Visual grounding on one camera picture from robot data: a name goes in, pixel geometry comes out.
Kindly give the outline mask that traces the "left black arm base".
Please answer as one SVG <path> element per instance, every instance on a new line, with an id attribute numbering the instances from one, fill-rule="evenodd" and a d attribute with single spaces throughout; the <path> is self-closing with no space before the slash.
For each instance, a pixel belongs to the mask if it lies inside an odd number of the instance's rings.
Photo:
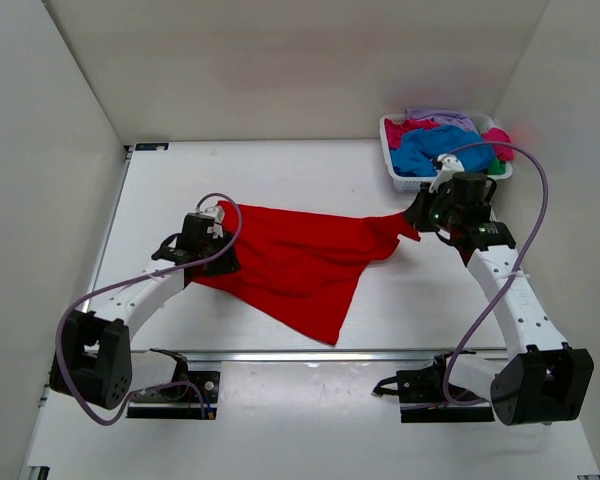
<path id="1" fill-rule="evenodd" d="M 129 419 L 213 421 L 221 372 L 194 367 L 181 353 L 151 349 L 132 355 Z"/>

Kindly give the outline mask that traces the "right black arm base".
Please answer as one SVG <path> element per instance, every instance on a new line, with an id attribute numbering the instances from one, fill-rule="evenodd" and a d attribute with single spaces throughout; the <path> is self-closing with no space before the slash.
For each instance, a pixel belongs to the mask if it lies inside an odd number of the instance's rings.
<path id="1" fill-rule="evenodd" d="M 396 397 L 402 424 L 491 423 L 494 414 L 487 403 L 469 406 L 450 405 L 442 383 L 446 358 L 436 356 L 417 369 L 397 370 L 380 380 L 372 390 L 376 397 Z"/>

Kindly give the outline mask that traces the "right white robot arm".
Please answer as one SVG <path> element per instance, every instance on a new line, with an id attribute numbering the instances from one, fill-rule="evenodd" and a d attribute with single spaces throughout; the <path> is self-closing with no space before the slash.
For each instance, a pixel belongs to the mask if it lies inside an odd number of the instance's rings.
<path id="1" fill-rule="evenodd" d="M 580 414 L 594 362 L 554 326 L 520 269 L 524 252 L 508 227 L 492 220 L 496 188 L 481 173 L 441 172 L 405 212 L 417 231 L 433 232 L 458 251 L 488 301 L 446 365 L 429 374 L 429 391 L 449 405 L 487 403 L 507 426 L 572 421 Z M 502 367 L 465 349 L 488 316 L 495 317 L 504 338 Z"/>

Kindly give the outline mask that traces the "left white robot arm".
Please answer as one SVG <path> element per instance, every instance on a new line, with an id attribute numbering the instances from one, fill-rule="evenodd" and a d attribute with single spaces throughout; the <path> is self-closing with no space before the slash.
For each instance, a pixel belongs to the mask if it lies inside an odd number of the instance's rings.
<path id="1" fill-rule="evenodd" d="M 175 401 L 189 391 L 182 355 L 161 348 L 134 354 L 131 341 L 193 281 L 239 270 L 234 236 L 222 226 L 224 216 L 220 206 L 187 214 L 181 231 L 152 254 L 141 281 L 113 288 L 91 311 L 69 313 L 51 367 L 53 391 L 107 410 L 134 392 L 160 390 Z"/>

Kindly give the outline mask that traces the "red t shirt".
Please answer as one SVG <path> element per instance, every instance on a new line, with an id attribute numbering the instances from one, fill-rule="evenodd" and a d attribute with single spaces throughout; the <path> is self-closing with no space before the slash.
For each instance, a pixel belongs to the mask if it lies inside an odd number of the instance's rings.
<path id="1" fill-rule="evenodd" d="M 359 278 L 401 238 L 419 233 L 403 214 L 344 217 L 221 202 L 240 268 L 196 283 L 227 292 L 306 337 L 335 345 Z"/>

